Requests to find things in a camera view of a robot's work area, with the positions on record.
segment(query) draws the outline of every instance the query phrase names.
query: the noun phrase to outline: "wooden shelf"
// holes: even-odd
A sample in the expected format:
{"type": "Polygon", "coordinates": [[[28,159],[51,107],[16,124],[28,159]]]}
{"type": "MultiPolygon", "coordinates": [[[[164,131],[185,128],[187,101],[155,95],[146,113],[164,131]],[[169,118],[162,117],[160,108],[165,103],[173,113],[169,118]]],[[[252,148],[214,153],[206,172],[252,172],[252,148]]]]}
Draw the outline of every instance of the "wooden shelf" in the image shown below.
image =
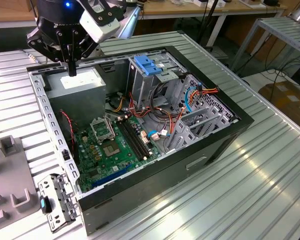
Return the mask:
{"type": "MultiPolygon", "coordinates": [[[[267,7],[268,10],[282,10],[286,9],[285,6],[280,7],[267,7]]],[[[144,4],[144,15],[177,15],[177,14],[200,14],[205,10],[204,7],[199,7],[193,3],[186,3],[184,5],[175,5],[170,2],[170,0],[164,1],[148,1],[144,4]]],[[[243,3],[233,0],[232,2],[226,3],[222,8],[216,8],[215,13],[220,12],[258,12],[262,9],[250,8],[243,3]]],[[[15,21],[32,21],[34,20],[34,14],[30,12],[22,12],[17,10],[12,10],[8,8],[0,7],[0,22],[15,22],[15,21]]]]}

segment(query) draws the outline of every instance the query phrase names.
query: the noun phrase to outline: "table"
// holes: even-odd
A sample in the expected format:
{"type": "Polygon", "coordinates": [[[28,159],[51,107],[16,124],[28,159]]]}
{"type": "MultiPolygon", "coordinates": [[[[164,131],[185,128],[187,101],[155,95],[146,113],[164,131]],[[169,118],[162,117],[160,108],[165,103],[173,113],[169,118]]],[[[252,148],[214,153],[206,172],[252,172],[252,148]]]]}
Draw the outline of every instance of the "table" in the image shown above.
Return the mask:
{"type": "MultiPolygon", "coordinates": [[[[89,239],[298,239],[300,127],[185,34],[176,31],[110,39],[106,55],[175,46],[254,123],[205,169],[154,197],[89,239]]],[[[43,58],[33,49],[35,56],[43,58]]],[[[59,173],[21,51],[0,53],[0,137],[21,137],[33,181],[59,173]]],[[[0,239],[88,239],[78,218],[51,234],[42,212],[0,230],[0,239]]]]}
{"type": "MultiPolygon", "coordinates": [[[[300,23],[289,17],[257,19],[234,57],[232,65],[230,66],[232,70],[238,65],[242,54],[247,49],[249,42],[258,28],[263,28],[266,32],[257,43],[253,52],[257,51],[262,46],[263,42],[270,34],[287,43],[291,46],[292,50],[296,49],[300,52],[300,23]]],[[[286,57],[284,58],[285,61],[281,64],[282,66],[290,59],[291,54],[291,50],[287,52],[286,57]]]]}
{"type": "MultiPolygon", "coordinates": [[[[263,9],[253,9],[238,0],[233,0],[230,3],[226,3],[224,7],[216,8],[213,12],[213,16],[218,16],[218,20],[211,33],[211,37],[207,43],[207,47],[213,46],[218,33],[229,15],[250,15],[250,14],[265,14],[276,13],[275,17],[280,17],[286,7],[284,5],[280,7],[271,7],[263,9]]],[[[190,17],[202,17],[204,15],[205,8],[199,7],[193,3],[186,3],[182,6],[177,6],[170,2],[170,0],[164,1],[148,1],[144,5],[144,16],[140,15],[139,19],[167,19],[167,18],[190,18],[190,17]]],[[[20,12],[12,9],[0,7],[0,28],[16,28],[16,27],[34,27],[36,23],[34,21],[34,15],[32,12],[20,12]]]]}

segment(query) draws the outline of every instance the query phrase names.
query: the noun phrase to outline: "metal workbench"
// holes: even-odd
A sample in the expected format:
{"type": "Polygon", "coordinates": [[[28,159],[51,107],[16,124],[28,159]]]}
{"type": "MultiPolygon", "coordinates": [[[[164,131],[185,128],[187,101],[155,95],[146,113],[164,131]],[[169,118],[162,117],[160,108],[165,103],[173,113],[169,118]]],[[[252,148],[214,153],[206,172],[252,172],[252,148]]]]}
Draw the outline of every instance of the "metal workbench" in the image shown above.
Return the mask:
{"type": "MultiPolygon", "coordinates": [[[[285,43],[287,43],[291,50],[296,49],[300,52],[300,23],[294,21],[290,17],[271,17],[271,18],[260,18],[257,19],[251,30],[249,31],[248,35],[244,39],[241,47],[239,48],[238,52],[236,53],[234,60],[230,66],[231,70],[234,70],[240,61],[242,54],[247,49],[250,41],[252,40],[253,36],[255,35],[258,28],[262,28],[265,30],[265,33],[260,38],[259,42],[256,44],[255,48],[252,51],[252,55],[262,46],[264,41],[268,38],[270,34],[276,36],[278,39],[281,39],[285,43]]],[[[289,60],[292,51],[288,51],[286,54],[285,62],[289,60]]]]}
{"type": "MultiPolygon", "coordinates": [[[[104,53],[114,54],[166,45],[181,51],[249,113],[254,123],[216,162],[89,239],[298,239],[300,128],[295,123],[185,34],[111,39],[101,46],[104,53]]],[[[32,60],[20,51],[0,53],[0,137],[22,138],[37,185],[60,167],[25,69],[31,65],[32,60]]],[[[52,235],[40,210],[0,230],[0,240],[12,238],[87,239],[79,219],[52,235]]]]}

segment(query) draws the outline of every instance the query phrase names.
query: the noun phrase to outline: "blue wire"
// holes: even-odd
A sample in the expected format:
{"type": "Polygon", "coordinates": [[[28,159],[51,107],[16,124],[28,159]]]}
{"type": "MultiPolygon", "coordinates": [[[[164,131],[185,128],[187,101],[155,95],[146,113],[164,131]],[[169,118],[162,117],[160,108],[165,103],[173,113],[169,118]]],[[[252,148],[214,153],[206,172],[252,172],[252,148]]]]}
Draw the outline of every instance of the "blue wire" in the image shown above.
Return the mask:
{"type": "Polygon", "coordinates": [[[189,87],[188,90],[185,92],[185,96],[184,96],[184,104],[190,113],[192,112],[192,110],[188,104],[188,93],[190,90],[194,90],[194,89],[196,89],[195,86],[189,87]]]}
{"type": "Polygon", "coordinates": [[[151,131],[148,133],[148,137],[150,138],[152,134],[156,134],[156,133],[157,133],[157,131],[151,131]]]}

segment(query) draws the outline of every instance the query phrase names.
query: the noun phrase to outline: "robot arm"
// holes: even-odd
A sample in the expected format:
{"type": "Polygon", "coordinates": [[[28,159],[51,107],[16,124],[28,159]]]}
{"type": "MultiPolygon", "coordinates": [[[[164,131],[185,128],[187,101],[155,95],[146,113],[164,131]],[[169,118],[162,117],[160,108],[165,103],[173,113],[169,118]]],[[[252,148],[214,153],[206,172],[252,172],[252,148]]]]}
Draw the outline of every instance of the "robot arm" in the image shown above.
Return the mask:
{"type": "MultiPolygon", "coordinates": [[[[27,44],[53,62],[66,66],[69,76],[76,76],[76,63],[87,58],[97,45],[111,38],[121,27],[127,9],[126,0],[111,0],[121,7],[109,6],[106,0],[98,0],[91,7],[88,0],[37,0],[37,27],[29,33],[27,44]]],[[[130,37],[136,26],[140,9],[136,0],[128,3],[134,10],[129,21],[119,33],[130,37]]]]}

